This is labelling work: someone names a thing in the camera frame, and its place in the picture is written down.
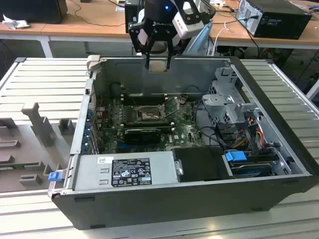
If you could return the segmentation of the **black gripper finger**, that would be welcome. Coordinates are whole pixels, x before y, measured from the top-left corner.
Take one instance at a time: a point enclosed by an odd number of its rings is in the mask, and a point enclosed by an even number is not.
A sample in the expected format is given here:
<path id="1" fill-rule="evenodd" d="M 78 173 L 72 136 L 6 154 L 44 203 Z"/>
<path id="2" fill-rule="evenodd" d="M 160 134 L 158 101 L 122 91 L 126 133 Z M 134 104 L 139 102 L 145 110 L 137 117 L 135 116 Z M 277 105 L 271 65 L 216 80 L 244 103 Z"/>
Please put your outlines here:
<path id="1" fill-rule="evenodd" d="M 168 49 L 168 56 L 167 56 L 167 63 L 166 63 L 166 71 L 170 69 L 170 63 L 171 59 L 173 57 L 173 38 L 174 38 L 174 32 L 172 30 L 166 30 L 166 42 L 167 42 L 167 49 Z"/>
<path id="2" fill-rule="evenodd" d="M 152 21 L 143 21 L 140 23 L 131 23 L 128 28 L 130 38 L 133 47 L 137 53 L 141 53 L 146 56 L 145 68 L 149 69 L 150 66 L 150 53 L 155 43 L 156 29 L 153 26 Z M 146 34 L 146 42 L 141 43 L 139 40 L 139 34 Z"/>

